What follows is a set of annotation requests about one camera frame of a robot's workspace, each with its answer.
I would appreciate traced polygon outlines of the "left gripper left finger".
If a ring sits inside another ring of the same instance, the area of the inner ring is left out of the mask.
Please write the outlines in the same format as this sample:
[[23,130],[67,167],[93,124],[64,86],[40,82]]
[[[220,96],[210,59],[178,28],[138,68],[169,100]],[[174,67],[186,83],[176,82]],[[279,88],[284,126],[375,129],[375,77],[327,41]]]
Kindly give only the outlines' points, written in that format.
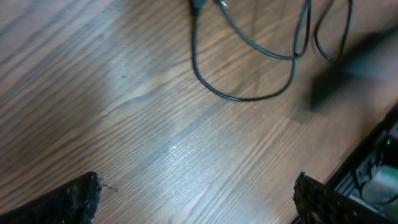
[[87,172],[1,215],[1,223],[93,223],[101,194],[96,172]]

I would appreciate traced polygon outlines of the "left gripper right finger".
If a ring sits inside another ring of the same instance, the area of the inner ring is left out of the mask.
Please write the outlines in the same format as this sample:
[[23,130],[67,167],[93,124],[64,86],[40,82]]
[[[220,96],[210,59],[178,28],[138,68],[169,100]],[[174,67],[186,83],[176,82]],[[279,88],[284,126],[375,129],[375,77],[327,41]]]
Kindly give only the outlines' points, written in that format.
[[293,201],[306,224],[391,224],[365,206],[345,197],[301,172],[294,185]]

